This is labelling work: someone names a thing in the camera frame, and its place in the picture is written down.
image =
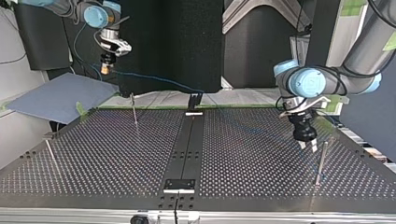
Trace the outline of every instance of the optical breadboard table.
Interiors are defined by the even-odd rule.
[[[0,223],[2,216],[70,210],[396,213],[396,175],[326,119],[315,121],[313,153],[292,139],[292,125],[274,108],[203,112],[138,110],[136,124],[132,110],[107,109],[74,121],[49,147],[43,142],[0,171]],[[175,184],[190,188],[169,190]]]

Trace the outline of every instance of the vertical pin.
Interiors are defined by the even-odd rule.
[[[324,159],[325,159],[326,154],[327,154],[328,145],[329,145],[328,142],[324,142],[323,143],[323,149],[322,149],[322,154],[320,156],[320,163],[319,163],[319,168],[318,168],[317,180],[315,181],[315,185],[316,186],[320,185],[320,179],[321,179],[321,176],[322,176],[323,164],[324,164]]]
[[[55,160],[55,155],[53,154],[52,147],[50,146],[50,140],[46,139],[47,148],[49,149],[49,154],[53,160]]]
[[[134,111],[134,123],[137,124],[137,116],[136,116],[136,110],[134,108],[134,93],[131,93],[131,104],[132,104],[132,109]]]

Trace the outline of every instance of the black cable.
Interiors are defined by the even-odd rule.
[[[297,38],[298,38],[298,25],[300,24],[300,19],[301,19],[301,14],[303,13],[303,7],[304,7],[305,0],[301,3],[300,7],[300,12],[298,13],[297,17],[297,25],[296,25],[296,35],[295,35],[295,45],[296,45],[296,57],[297,57],[297,62],[299,62],[299,57],[298,57],[298,45],[297,45]]]
[[[24,53],[19,59],[8,61],[8,62],[1,62],[0,64],[15,63],[15,62],[22,60],[24,57],[26,57],[26,53]]]
[[[334,92],[332,94],[336,94],[339,91],[340,86],[342,86],[343,89],[344,89],[344,93],[343,94],[339,94],[339,95],[341,95],[341,96],[347,95],[347,85],[344,83],[343,79],[341,79],[342,73],[340,73],[340,71],[338,69],[330,68],[330,67],[326,67],[326,66],[320,66],[320,65],[311,66],[311,67],[325,70],[330,75],[335,77],[335,79],[337,79],[337,86],[335,87],[335,90],[334,90]]]
[[[395,56],[396,56],[396,50],[394,50],[394,51],[392,52],[392,55],[390,55],[390,57],[389,57],[387,63],[386,63],[381,69],[379,69],[378,72],[373,73],[373,74],[370,74],[370,75],[364,75],[364,74],[360,74],[360,73],[353,72],[353,71],[351,71],[349,68],[347,68],[347,67],[343,64],[343,65],[342,65],[343,68],[344,68],[348,73],[350,73],[350,74],[352,74],[352,75],[350,75],[350,74],[344,74],[344,73],[342,73],[342,75],[344,75],[344,76],[346,76],[346,77],[356,77],[356,78],[369,78],[369,77],[375,77],[375,76],[381,74],[385,69],[387,69],[387,68],[389,67],[390,63],[393,61],[393,59],[395,58]]]
[[[66,30],[66,25],[64,24],[64,20],[62,20],[62,24],[63,24],[63,26],[64,26],[64,33],[66,34],[66,40],[67,40],[67,47],[69,47],[70,48],[70,43],[69,43],[69,38],[68,38],[68,36],[67,36],[67,30]],[[71,53],[71,55],[72,55],[72,59],[73,59],[73,62],[72,62],[72,66],[74,65],[74,62],[77,62],[79,65],[80,65],[80,67],[82,68],[82,71],[84,72],[84,75],[85,75],[85,77],[93,77],[93,78],[96,78],[96,76],[93,76],[86,68],[85,68],[85,66],[84,66],[84,61],[82,61],[82,60],[80,60],[78,57],[77,57],[77,55],[75,54],[75,52],[73,52],[73,50],[70,50],[70,53]]]
[[[296,96],[290,96],[290,97],[282,97],[282,96],[279,96],[279,98],[277,98],[277,100],[276,100],[276,103],[275,103],[275,108],[278,110],[278,111],[288,111],[288,110],[294,110],[294,109],[297,109],[298,107],[300,107],[303,103],[305,103],[306,102],[306,98],[304,98],[297,106],[295,106],[294,108],[291,108],[291,109],[286,109],[285,108],[285,106],[283,105],[283,110],[281,110],[280,108],[279,108],[279,102],[280,102],[280,99],[291,99],[291,98],[294,98],[294,97],[296,97]]]
[[[373,12],[382,20],[384,21],[387,25],[393,27],[396,29],[396,23],[388,20],[387,18],[385,18],[384,15],[382,15],[382,13],[379,11],[378,7],[376,6],[376,4],[374,3],[373,0],[368,0],[369,1],[369,5],[370,7],[373,9]]]
[[[370,7],[373,9],[373,12],[376,14],[376,16],[378,16],[383,22],[385,22],[387,25],[391,26],[392,28],[396,29],[396,23],[388,20],[387,18],[385,18],[384,15],[382,15],[382,13],[379,11],[378,7],[376,6],[374,0],[368,0]],[[345,64],[343,64],[343,68],[350,74],[344,74],[342,73],[342,75],[346,76],[346,77],[355,77],[355,78],[369,78],[369,77],[375,77],[377,75],[379,75],[380,73],[382,73],[385,69],[387,69],[387,67],[390,65],[390,62],[393,61],[394,57],[396,56],[396,50],[393,51],[392,55],[390,56],[390,58],[388,59],[388,62],[381,68],[379,69],[378,72],[370,74],[370,75],[364,75],[364,74],[360,74],[357,72],[353,72],[352,70],[350,70],[348,67],[346,67]]]

